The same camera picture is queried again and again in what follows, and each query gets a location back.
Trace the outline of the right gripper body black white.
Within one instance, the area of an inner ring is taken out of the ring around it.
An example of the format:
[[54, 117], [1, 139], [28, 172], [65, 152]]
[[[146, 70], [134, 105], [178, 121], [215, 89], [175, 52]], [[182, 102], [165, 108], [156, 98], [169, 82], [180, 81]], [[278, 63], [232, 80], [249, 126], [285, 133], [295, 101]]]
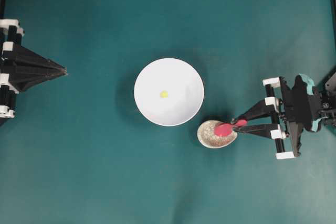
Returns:
[[287, 86], [283, 77], [275, 77], [263, 80], [266, 90], [281, 89], [282, 98], [276, 98], [273, 94], [265, 99], [266, 105], [273, 105], [277, 118], [285, 125], [283, 131], [279, 126], [271, 131], [271, 136], [276, 136], [280, 146], [277, 148], [276, 159], [292, 159], [300, 156], [301, 134], [304, 130], [304, 113], [308, 107], [307, 84], [302, 76], [296, 76], [292, 88]]

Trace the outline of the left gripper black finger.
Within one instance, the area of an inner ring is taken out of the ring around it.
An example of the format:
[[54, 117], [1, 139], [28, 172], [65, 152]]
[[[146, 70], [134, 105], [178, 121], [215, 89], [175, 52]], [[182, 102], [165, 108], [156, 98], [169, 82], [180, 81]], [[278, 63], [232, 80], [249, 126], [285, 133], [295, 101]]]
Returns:
[[66, 75], [66, 69], [4, 66], [1, 67], [1, 85], [8, 85], [16, 93], [19, 93], [25, 92], [35, 85]]
[[62, 74], [67, 74], [67, 69], [50, 59], [46, 59], [33, 51], [14, 42], [3, 43], [2, 58], [12, 61], [20, 66], [42, 67], [57, 70]]

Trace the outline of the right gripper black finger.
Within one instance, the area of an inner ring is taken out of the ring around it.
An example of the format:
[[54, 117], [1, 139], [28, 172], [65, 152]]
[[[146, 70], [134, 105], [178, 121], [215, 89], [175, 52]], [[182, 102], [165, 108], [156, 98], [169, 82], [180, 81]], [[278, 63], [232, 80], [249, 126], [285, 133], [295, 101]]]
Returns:
[[281, 128], [279, 124], [240, 126], [235, 127], [234, 131], [238, 133], [257, 135], [269, 139], [281, 139]]
[[230, 123], [236, 124], [239, 120], [245, 120], [248, 122], [254, 119], [278, 116], [278, 114], [279, 99], [276, 97], [266, 97], [252, 106], [245, 113], [241, 114], [237, 118], [232, 119]]

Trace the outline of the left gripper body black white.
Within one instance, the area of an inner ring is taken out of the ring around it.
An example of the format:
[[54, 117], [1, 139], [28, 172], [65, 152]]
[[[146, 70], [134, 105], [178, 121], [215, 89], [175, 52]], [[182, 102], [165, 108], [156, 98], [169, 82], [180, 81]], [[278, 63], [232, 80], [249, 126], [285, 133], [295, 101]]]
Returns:
[[14, 44], [21, 45], [24, 29], [17, 19], [1, 19], [1, 117], [14, 117], [16, 96], [19, 91], [10, 83], [10, 74], [5, 67], [14, 63], [4, 56], [4, 52], [12, 52]]

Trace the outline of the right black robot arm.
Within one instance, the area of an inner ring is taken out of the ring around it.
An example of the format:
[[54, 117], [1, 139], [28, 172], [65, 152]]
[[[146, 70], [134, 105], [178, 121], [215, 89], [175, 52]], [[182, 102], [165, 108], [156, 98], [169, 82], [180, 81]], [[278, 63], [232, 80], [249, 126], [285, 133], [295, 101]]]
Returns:
[[233, 131], [262, 136], [275, 141], [276, 158], [300, 156], [301, 134], [315, 133], [323, 125], [335, 126], [335, 76], [323, 90], [305, 74], [289, 87], [285, 78], [263, 80], [266, 97], [232, 120]]

